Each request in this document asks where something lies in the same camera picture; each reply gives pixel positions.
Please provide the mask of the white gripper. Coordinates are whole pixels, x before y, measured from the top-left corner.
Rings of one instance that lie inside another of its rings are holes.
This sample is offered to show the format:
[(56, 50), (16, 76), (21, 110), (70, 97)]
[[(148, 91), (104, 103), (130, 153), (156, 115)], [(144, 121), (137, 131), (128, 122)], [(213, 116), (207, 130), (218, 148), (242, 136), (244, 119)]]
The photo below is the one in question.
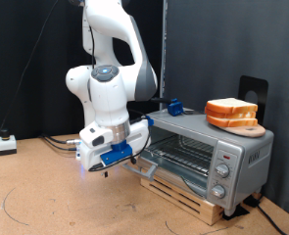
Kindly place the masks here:
[[(101, 169), (124, 161), (138, 154), (150, 142), (147, 119), (134, 124), (126, 121), (117, 126), (100, 126), (93, 121), (79, 132), (79, 137), (80, 160), (86, 170)], [(136, 158), (130, 161), (133, 165), (137, 163)]]

